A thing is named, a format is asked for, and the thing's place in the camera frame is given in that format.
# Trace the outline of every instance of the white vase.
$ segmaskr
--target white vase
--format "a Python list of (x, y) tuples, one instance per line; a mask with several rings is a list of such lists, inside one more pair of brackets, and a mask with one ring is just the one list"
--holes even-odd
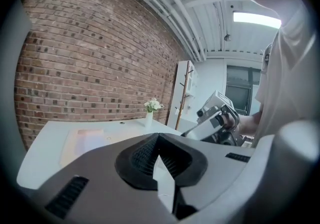
[(144, 121), (144, 127), (149, 129), (152, 124), (152, 119), (154, 118), (154, 112), (147, 112)]

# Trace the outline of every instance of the person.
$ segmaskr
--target person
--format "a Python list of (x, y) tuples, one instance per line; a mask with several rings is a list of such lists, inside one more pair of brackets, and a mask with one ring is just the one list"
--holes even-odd
[[(281, 20), (274, 41), (264, 52), (256, 99), (260, 111), (240, 116), (237, 130), (254, 136), (252, 146), (283, 125), (319, 115), (319, 41), (310, 13), (302, 0), (252, 0), (276, 12)], [(225, 116), (228, 126), (234, 124)]]

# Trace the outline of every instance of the window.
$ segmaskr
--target window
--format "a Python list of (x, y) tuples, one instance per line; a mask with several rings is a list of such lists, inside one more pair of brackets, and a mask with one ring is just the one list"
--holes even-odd
[(225, 95), (241, 115), (249, 115), (254, 85), (260, 83), (260, 70), (239, 66), (226, 68)]

